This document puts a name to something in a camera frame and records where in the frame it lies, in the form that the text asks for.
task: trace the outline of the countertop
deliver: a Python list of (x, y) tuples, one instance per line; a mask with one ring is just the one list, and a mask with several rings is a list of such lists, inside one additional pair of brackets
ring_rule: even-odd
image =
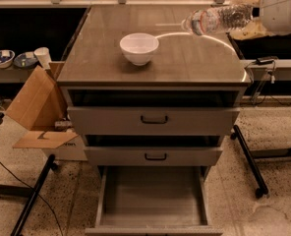
[[(57, 80), (59, 86), (196, 86), (250, 83), (226, 34), (190, 35), (180, 23), (203, 5), (93, 5)], [(137, 67), (119, 42), (133, 32), (159, 39)]]

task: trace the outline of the plastic bottle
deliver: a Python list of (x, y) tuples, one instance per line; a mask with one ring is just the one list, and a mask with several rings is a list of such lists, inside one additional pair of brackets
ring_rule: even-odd
[(196, 35), (241, 30), (252, 20), (252, 12), (248, 4), (198, 10), (182, 22), (182, 28)]

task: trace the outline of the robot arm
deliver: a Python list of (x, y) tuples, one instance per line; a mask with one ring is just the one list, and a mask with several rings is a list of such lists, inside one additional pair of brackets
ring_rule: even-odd
[(291, 0), (261, 0), (260, 19), (274, 34), (291, 33)]

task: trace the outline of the paper cup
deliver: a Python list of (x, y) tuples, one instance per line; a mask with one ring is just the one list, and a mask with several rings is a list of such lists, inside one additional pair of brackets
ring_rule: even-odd
[(34, 50), (34, 54), (43, 68), (48, 68), (48, 69), (50, 68), (49, 63), (51, 62), (51, 58), (50, 58), (48, 48), (40, 47)]

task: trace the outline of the black drawer handle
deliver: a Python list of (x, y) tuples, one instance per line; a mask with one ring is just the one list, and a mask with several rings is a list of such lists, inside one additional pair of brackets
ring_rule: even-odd
[(164, 161), (167, 158), (167, 154), (165, 153), (163, 157), (149, 157), (147, 156), (147, 154), (145, 153), (145, 160), (148, 161)]
[(168, 116), (165, 115), (164, 119), (162, 119), (162, 120), (150, 120), (150, 119), (146, 119), (144, 117), (144, 115), (142, 115), (140, 117), (140, 119), (141, 119), (142, 123), (145, 123), (145, 124), (165, 124), (168, 121)]

